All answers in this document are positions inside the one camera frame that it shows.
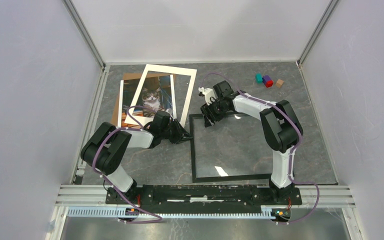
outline white wall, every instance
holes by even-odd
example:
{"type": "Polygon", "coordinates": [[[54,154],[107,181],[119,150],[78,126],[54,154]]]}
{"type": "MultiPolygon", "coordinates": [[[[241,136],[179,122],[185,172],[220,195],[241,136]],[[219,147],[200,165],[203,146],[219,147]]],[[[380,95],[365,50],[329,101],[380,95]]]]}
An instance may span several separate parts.
{"type": "Polygon", "coordinates": [[[384,1],[340,1],[303,73],[366,237],[384,239],[384,1]]]}
{"type": "Polygon", "coordinates": [[[297,60],[329,0],[73,0],[108,62],[297,60]]]}
{"type": "Polygon", "coordinates": [[[0,0],[0,240],[45,237],[99,71],[61,0],[0,0]]]}

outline small cube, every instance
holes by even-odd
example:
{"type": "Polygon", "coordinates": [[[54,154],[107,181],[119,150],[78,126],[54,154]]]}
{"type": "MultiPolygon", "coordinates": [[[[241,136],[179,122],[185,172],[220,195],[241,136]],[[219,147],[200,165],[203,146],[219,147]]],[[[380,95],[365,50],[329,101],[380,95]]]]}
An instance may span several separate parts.
{"type": "Polygon", "coordinates": [[[259,84],[263,83],[263,77],[261,76],[261,73],[257,73],[255,75],[255,81],[259,84]]]}
{"type": "Polygon", "coordinates": [[[270,78],[269,75],[264,75],[262,77],[262,83],[264,83],[266,88],[270,88],[271,86],[273,86],[273,80],[270,78]]]}
{"type": "Polygon", "coordinates": [[[276,82],[276,87],[281,88],[283,84],[284,84],[284,81],[278,79],[276,82]]]}
{"type": "Polygon", "coordinates": [[[271,86],[273,86],[273,81],[270,80],[270,81],[266,82],[264,85],[266,88],[270,88],[271,86]]]}

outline red block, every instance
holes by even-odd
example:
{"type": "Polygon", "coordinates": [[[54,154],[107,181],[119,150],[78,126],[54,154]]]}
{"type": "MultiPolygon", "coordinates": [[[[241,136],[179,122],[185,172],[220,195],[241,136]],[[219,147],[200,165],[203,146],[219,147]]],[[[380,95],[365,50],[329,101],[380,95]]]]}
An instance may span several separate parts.
{"type": "Polygon", "coordinates": [[[270,80],[270,81],[268,81],[268,82],[265,84],[265,87],[266,87],[266,88],[270,88],[271,86],[273,86],[273,80],[270,80]]]}

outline blue block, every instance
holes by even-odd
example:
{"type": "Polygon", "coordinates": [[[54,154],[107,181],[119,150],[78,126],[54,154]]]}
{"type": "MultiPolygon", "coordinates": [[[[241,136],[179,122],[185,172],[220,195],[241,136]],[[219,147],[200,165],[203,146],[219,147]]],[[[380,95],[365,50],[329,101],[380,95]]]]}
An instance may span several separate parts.
{"type": "Polygon", "coordinates": [[[263,77],[261,76],[261,73],[257,73],[255,75],[255,81],[259,84],[262,84],[263,83],[263,77]]]}
{"type": "Polygon", "coordinates": [[[262,82],[266,85],[268,82],[270,82],[270,81],[273,81],[270,77],[269,77],[269,75],[264,75],[263,77],[262,77],[262,82]]]}

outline green block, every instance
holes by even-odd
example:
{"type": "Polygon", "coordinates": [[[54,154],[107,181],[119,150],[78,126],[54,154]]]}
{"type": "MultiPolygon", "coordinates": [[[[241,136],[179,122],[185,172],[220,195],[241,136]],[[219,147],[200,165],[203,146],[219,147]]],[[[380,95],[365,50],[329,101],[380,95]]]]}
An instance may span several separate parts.
{"type": "Polygon", "coordinates": [[[257,73],[255,75],[255,81],[259,84],[262,84],[263,83],[263,77],[261,76],[261,73],[257,73]]]}

